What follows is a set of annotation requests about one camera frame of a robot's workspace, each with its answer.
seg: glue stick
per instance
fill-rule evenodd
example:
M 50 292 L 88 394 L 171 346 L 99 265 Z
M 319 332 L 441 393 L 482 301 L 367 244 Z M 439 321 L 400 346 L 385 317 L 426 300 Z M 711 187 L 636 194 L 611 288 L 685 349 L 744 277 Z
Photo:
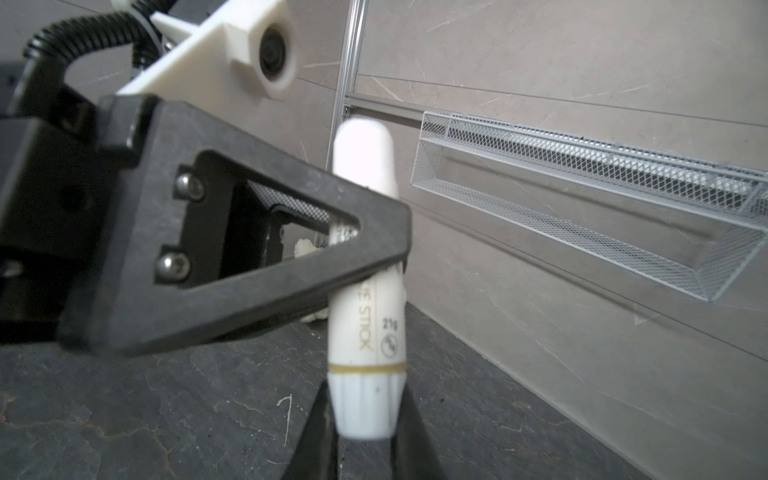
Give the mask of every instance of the glue stick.
M 353 118 L 341 124 L 333 142 L 333 173 L 399 197 L 392 137 L 377 121 Z M 356 234 L 354 226 L 334 219 L 329 244 Z M 401 263 L 329 298 L 328 385 L 336 430 L 344 438 L 395 434 L 406 384 L 405 307 Z

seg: metal mesh basket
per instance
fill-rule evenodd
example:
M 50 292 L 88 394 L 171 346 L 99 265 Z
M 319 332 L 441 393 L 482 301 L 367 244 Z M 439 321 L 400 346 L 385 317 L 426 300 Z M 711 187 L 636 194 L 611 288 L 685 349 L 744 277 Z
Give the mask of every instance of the metal mesh basket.
M 698 269 L 566 220 L 439 178 L 445 148 L 718 220 L 731 227 Z M 414 187 L 533 230 L 702 300 L 714 301 L 768 230 L 768 176 L 741 167 L 460 114 L 425 112 Z

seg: gray wall tile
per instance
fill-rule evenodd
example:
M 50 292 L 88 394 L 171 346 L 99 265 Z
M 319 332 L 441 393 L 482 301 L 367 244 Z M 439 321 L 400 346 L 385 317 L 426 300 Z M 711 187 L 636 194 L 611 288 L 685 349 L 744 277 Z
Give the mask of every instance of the gray wall tile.
M 86 10 L 90 10 L 92 12 L 98 12 L 98 13 L 108 13 L 108 12 L 114 11 L 114 8 L 112 8 L 112 2 L 110 2 L 110 0 L 52 0 L 52 1 L 77 5 L 78 7 L 82 7 Z
M 768 124 L 758 0 L 372 2 L 360 74 Z
M 636 465 L 657 478 L 764 475 L 763 360 L 428 217 L 414 229 L 409 299 Z
M 358 93 L 768 170 L 768 128 L 359 75 Z
M 294 157 L 325 167 L 335 91 L 296 80 L 285 101 L 262 99 L 240 128 Z
M 300 78 L 336 88 L 348 5 L 345 0 L 288 0 L 304 55 Z

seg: gold stripe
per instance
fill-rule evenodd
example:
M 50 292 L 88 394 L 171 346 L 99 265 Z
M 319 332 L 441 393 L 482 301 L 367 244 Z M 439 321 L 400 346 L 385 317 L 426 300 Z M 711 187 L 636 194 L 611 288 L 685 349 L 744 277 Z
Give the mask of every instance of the gold stripe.
M 371 366 L 354 366 L 354 365 L 336 365 L 335 363 L 328 364 L 328 371 L 333 373 L 400 373 L 405 372 L 408 364 L 395 363 L 393 365 L 371 365 Z

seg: gray floor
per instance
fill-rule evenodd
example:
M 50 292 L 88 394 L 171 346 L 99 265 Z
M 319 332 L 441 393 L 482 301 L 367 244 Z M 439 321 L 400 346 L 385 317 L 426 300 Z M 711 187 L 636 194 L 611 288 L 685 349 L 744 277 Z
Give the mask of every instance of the gray floor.
M 645 478 L 408 305 L 409 385 L 451 478 Z M 0 478 L 279 478 L 325 373 L 323 323 L 129 360 L 0 349 Z M 343 442 L 341 478 L 388 478 Z

